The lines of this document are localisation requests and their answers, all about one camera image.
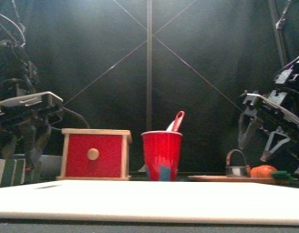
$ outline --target red plastic cup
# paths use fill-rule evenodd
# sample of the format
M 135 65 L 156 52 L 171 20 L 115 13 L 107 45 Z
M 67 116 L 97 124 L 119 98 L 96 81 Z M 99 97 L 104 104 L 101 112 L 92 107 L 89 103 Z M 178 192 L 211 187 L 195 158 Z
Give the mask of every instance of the red plastic cup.
M 175 181 L 183 134 L 174 131 L 143 133 L 146 173 L 151 181 Z

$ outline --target black background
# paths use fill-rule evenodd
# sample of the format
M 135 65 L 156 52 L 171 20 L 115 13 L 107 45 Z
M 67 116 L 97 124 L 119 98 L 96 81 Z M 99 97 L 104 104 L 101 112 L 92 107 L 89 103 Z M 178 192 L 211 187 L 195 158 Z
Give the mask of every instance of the black background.
M 287 3 L 277 0 L 281 15 Z M 52 91 L 91 128 L 131 131 L 129 170 L 143 166 L 142 132 L 147 128 L 147 0 L 16 1 L 27 31 L 27 53 L 39 68 L 40 91 Z M 238 147 L 238 116 L 245 90 L 273 90 L 281 69 L 269 1 L 152 1 L 152 130 L 164 130 L 179 110 L 179 171 L 222 172 L 227 152 Z M 16 20 L 12 1 L 0 13 Z M 282 29 L 287 61 L 299 56 L 299 1 Z M 85 127 L 65 113 L 55 126 Z M 259 163 L 266 137 L 257 132 L 246 148 Z M 55 130 L 45 154 L 61 155 Z M 287 157 L 279 168 L 295 163 Z

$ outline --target small container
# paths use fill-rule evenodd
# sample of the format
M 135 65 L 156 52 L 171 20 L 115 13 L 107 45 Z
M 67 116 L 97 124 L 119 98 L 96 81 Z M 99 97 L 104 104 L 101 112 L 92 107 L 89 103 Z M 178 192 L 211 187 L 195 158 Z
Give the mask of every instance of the small container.
M 235 152 L 243 156 L 245 166 L 231 166 L 231 157 Z M 247 165 L 246 157 L 240 150 L 232 149 L 226 156 L 226 176 L 227 177 L 250 177 L 251 167 Z

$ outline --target wooden box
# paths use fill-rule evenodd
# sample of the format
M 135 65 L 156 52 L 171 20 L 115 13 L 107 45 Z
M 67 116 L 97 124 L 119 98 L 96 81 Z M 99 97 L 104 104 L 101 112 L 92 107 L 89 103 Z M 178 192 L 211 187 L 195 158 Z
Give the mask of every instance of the wooden box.
M 64 128 L 57 179 L 129 179 L 128 130 Z

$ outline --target white tabletop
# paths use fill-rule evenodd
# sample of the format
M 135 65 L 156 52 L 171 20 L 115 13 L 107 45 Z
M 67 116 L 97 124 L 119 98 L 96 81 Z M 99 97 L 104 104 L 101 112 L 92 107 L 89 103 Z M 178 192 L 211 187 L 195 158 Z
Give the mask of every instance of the white tabletop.
M 299 189 L 63 180 L 0 188 L 0 218 L 299 226 Z

